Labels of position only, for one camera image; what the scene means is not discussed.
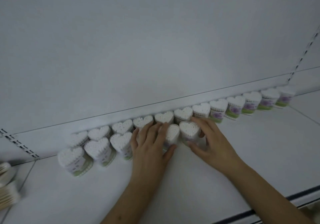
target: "human hand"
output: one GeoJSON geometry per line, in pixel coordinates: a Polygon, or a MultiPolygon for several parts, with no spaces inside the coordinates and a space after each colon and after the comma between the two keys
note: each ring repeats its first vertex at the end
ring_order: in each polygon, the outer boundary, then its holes
{"type": "Polygon", "coordinates": [[[201,131],[206,135],[208,145],[206,151],[200,149],[193,142],[188,142],[190,149],[204,162],[226,176],[232,174],[240,166],[245,165],[212,120],[209,118],[191,117],[191,121],[198,124],[201,131]]]}
{"type": "Polygon", "coordinates": [[[163,154],[162,147],[169,124],[157,123],[153,126],[152,124],[153,122],[150,122],[145,125],[140,132],[138,128],[135,129],[130,140],[133,153],[130,184],[142,187],[149,194],[153,194],[158,188],[168,162],[177,147],[172,145],[163,154]]]}

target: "person's left hand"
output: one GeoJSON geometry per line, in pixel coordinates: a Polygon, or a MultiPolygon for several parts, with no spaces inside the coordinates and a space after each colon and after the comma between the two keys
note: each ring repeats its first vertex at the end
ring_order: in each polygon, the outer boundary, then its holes
{"type": "Polygon", "coordinates": [[[165,173],[176,145],[172,145],[165,154],[162,146],[165,141],[168,123],[152,126],[152,122],[145,125],[139,132],[135,129],[130,140],[133,152],[133,167],[130,184],[142,188],[148,194],[154,194],[165,173]]]}

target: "finger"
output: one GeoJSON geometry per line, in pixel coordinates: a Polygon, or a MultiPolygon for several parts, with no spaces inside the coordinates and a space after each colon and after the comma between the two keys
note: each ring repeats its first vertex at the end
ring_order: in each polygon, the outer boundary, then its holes
{"type": "Polygon", "coordinates": [[[156,134],[157,134],[161,125],[162,125],[162,123],[156,123],[155,125],[153,125],[149,129],[145,144],[153,145],[153,143],[155,141],[156,134]]]}
{"type": "Polygon", "coordinates": [[[168,165],[170,159],[174,155],[174,150],[177,148],[177,145],[171,145],[169,149],[166,151],[166,153],[163,154],[163,160],[165,165],[168,165]]]}
{"type": "Polygon", "coordinates": [[[139,145],[143,145],[144,142],[146,141],[147,133],[150,127],[153,125],[153,122],[150,122],[146,124],[142,130],[140,130],[139,135],[138,135],[138,143],[139,145]]]}
{"type": "Polygon", "coordinates": [[[159,148],[162,148],[163,143],[165,141],[165,137],[167,135],[169,124],[166,122],[162,125],[161,129],[159,130],[158,136],[154,144],[158,146],[159,148]]]}
{"type": "Polygon", "coordinates": [[[212,129],[209,127],[206,121],[203,121],[202,119],[196,117],[191,117],[191,121],[195,122],[206,135],[212,133],[212,129]]]}
{"type": "Polygon", "coordinates": [[[203,133],[203,131],[201,130],[200,134],[199,134],[199,137],[200,138],[203,138],[205,136],[205,134],[203,133]]]}
{"type": "Polygon", "coordinates": [[[203,118],[204,121],[209,125],[209,127],[215,132],[215,133],[221,133],[220,129],[218,128],[217,124],[209,119],[209,118],[203,118]]]}
{"type": "Polygon", "coordinates": [[[202,160],[205,160],[205,158],[207,157],[207,153],[205,151],[203,151],[202,149],[200,149],[196,144],[194,144],[193,142],[188,141],[188,145],[190,147],[190,149],[192,150],[192,152],[194,154],[196,154],[198,157],[200,157],[202,160]]]}
{"type": "Polygon", "coordinates": [[[130,139],[130,145],[133,153],[138,147],[138,142],[137,142],[138,132],[139,132],[139,128],[135,129],[130,139]]]}

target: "perforated strip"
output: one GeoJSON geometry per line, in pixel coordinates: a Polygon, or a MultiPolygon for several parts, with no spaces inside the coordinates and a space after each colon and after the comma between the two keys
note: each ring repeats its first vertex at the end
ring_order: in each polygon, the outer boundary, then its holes
{"type": "Polygon", "coordinates": [[[0,135],[2,137],[5,137],[8,141],[10,141],[11,143],[13,143],[15,146],[19,147],[20,149],[22,149],[24,152],[28,153],[30,156],[32,156],[35,160],[40,158],[33,150],[31,150],[30,148],[28,148],[26,145],[24,145],[23,143],[21,143],[20,141],[18,141],[16,138],[14,138],[13,135],[11,135],[10,133],[8,133],[6,130],[4,129],[0,129],[0,135]]]}
{"type": "Polygon", "coordinates": [[[311,41],[308,43],[306,49],[304,50],[302,56],[300,57],[298,64],[295,66],[295,68],[293,69],[293,71],[290,73],[290,77],[288,78],[288,82],[292,79],[292,77],[294,76],[294,73],[297,71],[300,63],[303,61],[304,57],[306,56],[308,50],[310,49],[310,47],[312,46],[313,42],[315,41],[315,39],[320,36],[320,26],[318,27],[318,29],[316,30],[316,32],[314,33],[314,35],[311,38],[311,41]]]}

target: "person's right arm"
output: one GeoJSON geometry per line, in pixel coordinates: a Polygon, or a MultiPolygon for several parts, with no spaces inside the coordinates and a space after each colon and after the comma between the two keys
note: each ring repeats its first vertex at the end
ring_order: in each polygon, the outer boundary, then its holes
{"type": "Polygon", "coordinates": [[[207,151],[189,142],[191,150],[224,174],[238,189],[264,224],[314,224],[237,155],[217,125],[208,118],[194,118],[206,135],[207,151]]]}

